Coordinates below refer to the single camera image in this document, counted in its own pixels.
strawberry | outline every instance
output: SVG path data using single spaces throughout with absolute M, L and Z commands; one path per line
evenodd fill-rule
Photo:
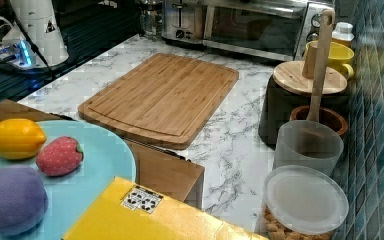
M 83 151 L 77 140 L 62 136 L 39 152 L 36 165 L 48 176 L 61 176 L 76 169 L 82 161 Z

yellow mug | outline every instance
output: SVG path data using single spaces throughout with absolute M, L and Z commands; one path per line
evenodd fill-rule
M 311 42 L 307 43 L 305 46 L 304 59 L 307 55 L 308 45 L 310 43 Z M 347 80 L 354 77 L 354 69 L 350 65 L 353 58 L 354 51 L 350 48 L 339 43 L 330 43 L 329 59 L 327 65 L 341 73 Z

toy lemon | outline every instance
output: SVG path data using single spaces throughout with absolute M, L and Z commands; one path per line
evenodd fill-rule
M 28 119 L 8 119 L 0 122 L 0 156 L 19 160 L 36 155 L 46 142 L 42 128 Z

cardboard box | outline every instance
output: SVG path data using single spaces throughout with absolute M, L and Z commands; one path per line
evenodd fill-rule
M 266 239 L 168 196 L 115 177 L 63 240 Z

toy fruit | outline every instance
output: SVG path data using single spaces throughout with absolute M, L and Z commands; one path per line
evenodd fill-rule
M 48 196 L 36 170 L 24 165 L 0 169 L 0 234 L 31 229 L 47 209 Z
M 28 119 L 0 122 L 0 156 L 9 160 L 29 158 L 46 142 L 42 128 Z
M 36 158 L 38 168 L 48 176 L 61 176 L 76 169 L 83 151 L 72 137 L 59 137 L 45 146 Z

